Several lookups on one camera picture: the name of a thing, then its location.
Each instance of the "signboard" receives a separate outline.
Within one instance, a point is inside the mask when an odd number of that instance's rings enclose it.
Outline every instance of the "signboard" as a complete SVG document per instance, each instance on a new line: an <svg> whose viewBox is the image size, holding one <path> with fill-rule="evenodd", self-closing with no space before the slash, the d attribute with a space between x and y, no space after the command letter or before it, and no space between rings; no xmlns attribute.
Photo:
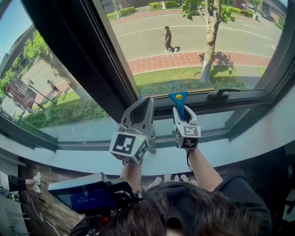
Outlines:
<svg viewBox="0 0 295 236"><path fill-rule="evenodd" d="M20 105L24 107L28 107L32 109L33 102L27 98L17 87L15 87L12 83L9 83L6 92L10 93L13 96L13 100L18 102Z"/></svg>
<svg viewBox="0 0 295 236"><path fill-rule="evenodd" d="M25 92L33 100L36 99L37 94L33 90L31 90L29 87L27 88L27 85L20 78L18 78L16 73L14 74L11 80L11 83L16 85L16 87L19 87L23 92Z"/></svg>

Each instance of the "road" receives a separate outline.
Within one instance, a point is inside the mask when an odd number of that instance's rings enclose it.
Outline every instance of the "road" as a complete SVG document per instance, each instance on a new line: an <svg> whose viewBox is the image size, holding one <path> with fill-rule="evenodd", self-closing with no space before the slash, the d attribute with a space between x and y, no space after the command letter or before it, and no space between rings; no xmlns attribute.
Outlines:
<svg viewBox="0 0 295 236"><path fill-rule="evenodd" d="M206 30L200 16L193 21L180 13L137 18L112 26L126 60L163 54L165 50L164 27L172 32L173 47L180 52L204 51ZM274 24L268 29L258 24L236 19L228 24L221 23L218 29L215 51L250 53L271 57L277 46L281 30Z"/></svg>

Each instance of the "man walking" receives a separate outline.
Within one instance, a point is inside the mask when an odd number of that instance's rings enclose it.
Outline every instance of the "man walking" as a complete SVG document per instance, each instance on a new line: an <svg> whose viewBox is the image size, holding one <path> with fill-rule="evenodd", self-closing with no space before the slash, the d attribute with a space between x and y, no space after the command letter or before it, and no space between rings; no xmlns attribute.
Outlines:
<svg viewBox="0 0 295 236"><path fill-rule="evenodd" d="M164 51L165 53L169 52L169 48L171 49L171 52L176 53L177 50L175 50L174 47L171 46L171 39L172 39L172 35L171 35L171 31L169 30L169 26L165 26L165 30L166 30L166 34L165 35L165 46L166 46L166 50Z"/></svg>

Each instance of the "shoe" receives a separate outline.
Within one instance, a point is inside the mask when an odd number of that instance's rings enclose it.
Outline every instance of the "shoe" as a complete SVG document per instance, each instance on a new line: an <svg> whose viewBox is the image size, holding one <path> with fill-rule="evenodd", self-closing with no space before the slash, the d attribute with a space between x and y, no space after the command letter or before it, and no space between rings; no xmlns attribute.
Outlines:
<svg viewBox="0 0 295 236"><path fill-rule="evenodd" d="M33 185L33 189L34 189L34 191L35 191L36 193L38 193L38 194L41 193L41 189L40 189L40 187L39 187L37 184Z"/></svg>
<svg viewBox="0 0 295 236"><path fill-rule="evenodd" d="M36 184L37 185L41 185L41 174L40 172L37 173L37 175L33 178L34 180L36 180Z"/></svg>

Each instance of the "hair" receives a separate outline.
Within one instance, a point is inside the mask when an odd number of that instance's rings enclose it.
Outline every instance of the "hair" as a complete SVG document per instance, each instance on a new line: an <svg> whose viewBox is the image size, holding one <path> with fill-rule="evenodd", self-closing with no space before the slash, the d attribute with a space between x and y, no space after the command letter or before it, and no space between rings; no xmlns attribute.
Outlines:
<svg viewBox="0 0 295 236"><path fill-rule="evenodd" d="M216 192L198 187L188 194L196 203L191 235L257 236L260 224L247 212ZM151 191L149 199L129 205L102 227L102 236L166 236L166 216L172 207L165 195Z"/></svg>

